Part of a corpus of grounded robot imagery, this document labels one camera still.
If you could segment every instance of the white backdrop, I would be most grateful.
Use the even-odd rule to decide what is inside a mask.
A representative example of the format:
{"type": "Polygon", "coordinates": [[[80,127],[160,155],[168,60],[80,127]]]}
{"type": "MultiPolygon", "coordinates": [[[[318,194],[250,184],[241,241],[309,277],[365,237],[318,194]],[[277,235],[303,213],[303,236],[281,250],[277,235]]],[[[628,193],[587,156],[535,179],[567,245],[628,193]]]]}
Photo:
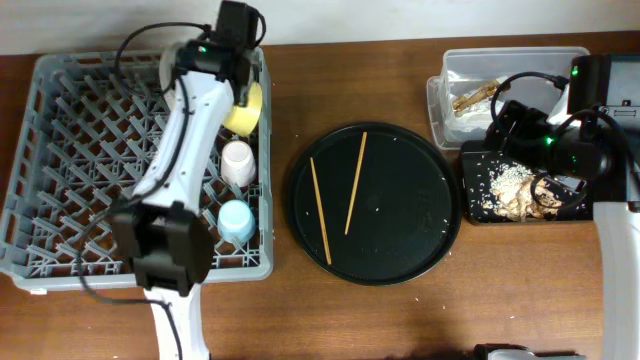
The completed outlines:
{"type": "MultiPolygon", "coordinates": [[[[248,0],[266,44],[640,30],[640,0],[248,0]]],[[[160,21],[211,22],[219,0],[4,0],[0,53],[114,49],[160,21]]],[[[134,46],[188,35],[156,30],[134,46]]]]}

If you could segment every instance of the chopstick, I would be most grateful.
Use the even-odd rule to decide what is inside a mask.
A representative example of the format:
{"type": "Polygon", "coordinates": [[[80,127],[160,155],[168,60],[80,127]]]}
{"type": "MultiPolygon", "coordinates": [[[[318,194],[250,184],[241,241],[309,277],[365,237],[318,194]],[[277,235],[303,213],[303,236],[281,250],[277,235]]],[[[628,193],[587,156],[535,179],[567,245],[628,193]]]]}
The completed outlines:
{"type": "Polygon", "coordinates": [[[329,253],[329,241],[327,240],[327,228],[324,224],[324,213],[322,212],[322,200],[320,200],[320,188],[318,187],[318,178],[316,177],[316,167],[311,160],[311,173],[313,174],[313,187],[316,191],[316,203],[318,204],[318,216],[320,217],[320,228],[322,229],[322,242],[324,242],[324,253],[327,257],[327,264],[331,265],[331,254],[329,253]]]}
{"type": "Polygon", "coordinates": [[[367,132],[362,133],[362,142],[360,143],[360,155],[358,155],[358,165],[356,165],[356,177],[353,179],[353,190],[351,190],[351,202],[349,203],[349,213],[347,214],[347,226],[344,228],[344,234],[349,233],[349,224],[351,224],[351,213],[353,212],[353,203],[356,201],[356,191],[358,190],[358,180],[360,179],[360,168],[362,166],[362,157],[364,156],[364,146],[367,143],[367,132]]]}

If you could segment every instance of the cup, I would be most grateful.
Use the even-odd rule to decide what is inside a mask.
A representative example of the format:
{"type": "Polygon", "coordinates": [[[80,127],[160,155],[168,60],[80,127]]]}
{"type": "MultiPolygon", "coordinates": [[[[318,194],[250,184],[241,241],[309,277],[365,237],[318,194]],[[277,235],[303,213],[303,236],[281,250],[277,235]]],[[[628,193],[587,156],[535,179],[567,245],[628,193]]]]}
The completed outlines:
{"type": "Polygon", "coordinates": [[[222,240],[242,246],[256,232],[256,220],[244,201],[230,200],[222,204],[218,214],[218,233],[222,240]]]}
{"type": "Polygon", "coordinates": [[[256,162],[249,145],[243,141],[232,141],[222,149],[220,176],[227,184],[245,187],[256,178],[256,162]]]}

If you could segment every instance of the wooden table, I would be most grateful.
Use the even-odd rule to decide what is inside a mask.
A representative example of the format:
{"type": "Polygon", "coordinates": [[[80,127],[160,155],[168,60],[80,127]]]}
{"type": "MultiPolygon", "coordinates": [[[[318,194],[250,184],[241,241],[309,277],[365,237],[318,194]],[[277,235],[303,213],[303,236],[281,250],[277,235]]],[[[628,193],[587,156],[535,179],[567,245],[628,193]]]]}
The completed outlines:
{"type": "MultiPolygon", "coordinates": [[[[514,343],[600,358],[602,272],[593,223],[475,227],[465,220],[452,255],[431,272],[402,285],[365,287],[313,263],[284,216],[292,163],[330,130],[380,120],[431,139],[425,83],[440,73],[446,50],[570,45],[592,54],[639,52],[640,33],[266,47],[274,82],[275,270],[260,282],[204,287],[202,321],[215,357],[455,359],[478,343],[514,343]]],[[[0,57],[0,191],[35,59],[0,57]]],[[[140,289],[107,293],[142,296],[140,289]]],[[[158,357],[149,306],[101,305],[79,291],[31,296],[6,276],[0,294],[4,359],[158,357]]]]}

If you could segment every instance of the black round tray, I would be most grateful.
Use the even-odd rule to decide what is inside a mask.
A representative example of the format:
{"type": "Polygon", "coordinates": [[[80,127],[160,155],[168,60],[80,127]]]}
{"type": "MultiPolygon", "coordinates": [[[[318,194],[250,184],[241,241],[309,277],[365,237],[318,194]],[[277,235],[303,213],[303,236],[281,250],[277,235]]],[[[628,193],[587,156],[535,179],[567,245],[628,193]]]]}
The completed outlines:
{"type": "Polygon", "coordinates": [[[289,184],[289,225],[327,271],[364,285],[404,282],[430,270],[460,228],[461,196],[449,164],[417,134],[365,123],[311,145],[289,184]],[[367,142],[348,235],[344,235],[362,133],[367,142]],[[322,198],[332,265],[326,262],[310,158],[322,198]]]}

